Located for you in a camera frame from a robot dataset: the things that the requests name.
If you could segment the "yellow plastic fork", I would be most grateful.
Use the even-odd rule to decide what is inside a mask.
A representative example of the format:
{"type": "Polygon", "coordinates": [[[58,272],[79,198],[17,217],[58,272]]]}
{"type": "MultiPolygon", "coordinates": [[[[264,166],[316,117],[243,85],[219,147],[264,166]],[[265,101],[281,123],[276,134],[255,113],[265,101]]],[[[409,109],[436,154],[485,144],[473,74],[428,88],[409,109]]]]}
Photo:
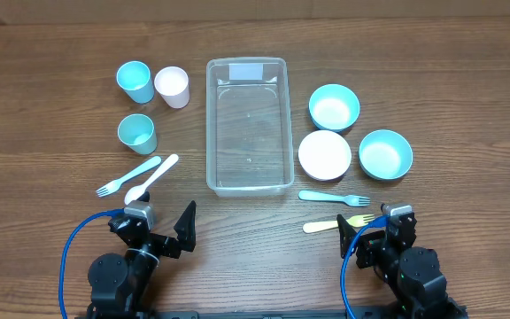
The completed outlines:
{"type": "MultiPolygon", "coordinates": [[[[366,226],[369,222],[373,221],[375,216],[373,214],[359,214],[348,218],[346,221],[353,228],[361,228],[366,226]]],[[[337,221],[325,222],[308,222],[303,225],[303,231],[306,234],[320,232],[323,230],[332,230],[338,226],[337,221]]]]}

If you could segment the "green plastic cup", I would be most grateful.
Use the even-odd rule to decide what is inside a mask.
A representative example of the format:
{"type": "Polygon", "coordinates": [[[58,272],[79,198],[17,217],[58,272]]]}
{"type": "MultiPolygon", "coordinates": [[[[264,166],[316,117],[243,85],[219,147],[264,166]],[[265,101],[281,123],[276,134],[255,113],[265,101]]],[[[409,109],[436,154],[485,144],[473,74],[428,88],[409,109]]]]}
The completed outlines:
{"type": "Polygon", "coordinates": [[[157,149],[157,135],[150,117],[134,113],[124,118],[117,129],[118,139],[127,147],[142,155],[157,149]]]}

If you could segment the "pink plastic bowl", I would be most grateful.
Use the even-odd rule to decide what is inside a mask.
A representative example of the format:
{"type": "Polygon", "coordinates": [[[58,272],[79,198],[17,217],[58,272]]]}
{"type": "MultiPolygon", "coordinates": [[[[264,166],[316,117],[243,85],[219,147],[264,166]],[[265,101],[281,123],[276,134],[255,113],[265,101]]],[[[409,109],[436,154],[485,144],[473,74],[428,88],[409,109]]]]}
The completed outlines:
{"type": "Polygon", "coordinates": [[[300,143],[298,160],[313,179],[331,181],[347,172],[352,162],[352,150],[337,133],[317,130],[308,134],[300,143]]]}

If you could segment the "green-blue bowl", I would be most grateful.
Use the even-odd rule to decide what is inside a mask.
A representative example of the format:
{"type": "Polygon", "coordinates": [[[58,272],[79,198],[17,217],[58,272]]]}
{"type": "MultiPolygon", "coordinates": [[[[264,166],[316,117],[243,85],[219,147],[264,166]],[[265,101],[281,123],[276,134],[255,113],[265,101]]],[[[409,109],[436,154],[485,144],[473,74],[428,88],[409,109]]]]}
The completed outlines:
{"type": "Polygon", "coordinates": [[[360,142],[359,163],[363,171],[376,180],[397,180],[411,169],[413,148],[398,132],[378,129],[360,142]]]}

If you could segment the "pink plastic cup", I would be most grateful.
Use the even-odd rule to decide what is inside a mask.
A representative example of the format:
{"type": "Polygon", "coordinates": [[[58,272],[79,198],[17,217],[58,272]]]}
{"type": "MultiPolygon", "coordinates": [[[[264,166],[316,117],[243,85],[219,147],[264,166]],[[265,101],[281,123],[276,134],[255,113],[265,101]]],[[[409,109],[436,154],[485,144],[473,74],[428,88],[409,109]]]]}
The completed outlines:
{"type": "Polygon", "coordinates": [[[189,103],[189,77],[178,66],[167,66],[158,71],[154,87],[172,108],[180,109],[189,103]]]}

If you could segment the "blue plastic cup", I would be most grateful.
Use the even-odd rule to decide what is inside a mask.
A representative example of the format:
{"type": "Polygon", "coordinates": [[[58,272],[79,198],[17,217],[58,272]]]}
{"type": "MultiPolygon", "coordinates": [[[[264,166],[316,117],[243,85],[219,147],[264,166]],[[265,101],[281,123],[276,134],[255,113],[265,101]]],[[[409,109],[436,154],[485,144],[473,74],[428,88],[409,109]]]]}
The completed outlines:
{"type": "Polygon", "coordinates": [[[154,98],[151,71],[141,61],[128,61],[116,73],[118,85],[138,104],[146,104],[154,98]]]}

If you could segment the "blue bowl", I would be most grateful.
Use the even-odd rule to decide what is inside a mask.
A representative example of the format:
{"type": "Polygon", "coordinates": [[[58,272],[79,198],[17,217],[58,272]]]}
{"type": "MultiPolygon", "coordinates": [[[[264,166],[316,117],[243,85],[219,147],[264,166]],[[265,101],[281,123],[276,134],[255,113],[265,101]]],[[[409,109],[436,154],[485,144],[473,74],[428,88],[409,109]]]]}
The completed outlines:
{"type": "Polygon", "coordinates": [[[317,128],[341,132],[359,118],[360,101],[351,89],[330,83],[313,92],[309,98],[308,110],[317,128]]]}

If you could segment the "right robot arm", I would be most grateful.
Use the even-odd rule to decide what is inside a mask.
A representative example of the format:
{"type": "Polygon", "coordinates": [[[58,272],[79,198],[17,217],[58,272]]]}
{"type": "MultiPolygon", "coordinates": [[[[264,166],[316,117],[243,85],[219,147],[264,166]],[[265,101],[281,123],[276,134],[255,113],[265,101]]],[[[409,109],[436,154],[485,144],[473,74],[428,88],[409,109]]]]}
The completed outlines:
{"type": "Polygon", "coordinates": [[[356,319],[347,297],[346,272],[350,258],[358,268],[375,269],[397,301],[382,309],[385,318],[467,318],[467,309],[449,297],[436,251],[413,243],[414,212],[384,214],[354,230],[342,215],[336,217],[340,233],[340,291],[348,318],[356,319]]]}

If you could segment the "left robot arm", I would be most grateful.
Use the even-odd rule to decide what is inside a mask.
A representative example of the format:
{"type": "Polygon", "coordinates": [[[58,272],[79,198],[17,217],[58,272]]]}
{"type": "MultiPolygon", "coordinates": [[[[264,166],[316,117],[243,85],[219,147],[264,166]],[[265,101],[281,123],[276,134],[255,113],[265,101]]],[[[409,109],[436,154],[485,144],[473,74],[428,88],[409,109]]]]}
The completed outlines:
{"type": "Polygon", "coordinates": [[[88,272],[91,303],[88,318],[159,318],[143,295],[162,257],[178,259],[196,247],[197,203],[191,201],[174,225],[175,237],[156,234],[156,215],[148,193],[114,213],[108,226],[126,245],[124,255],[96,258],[88,272]]]}

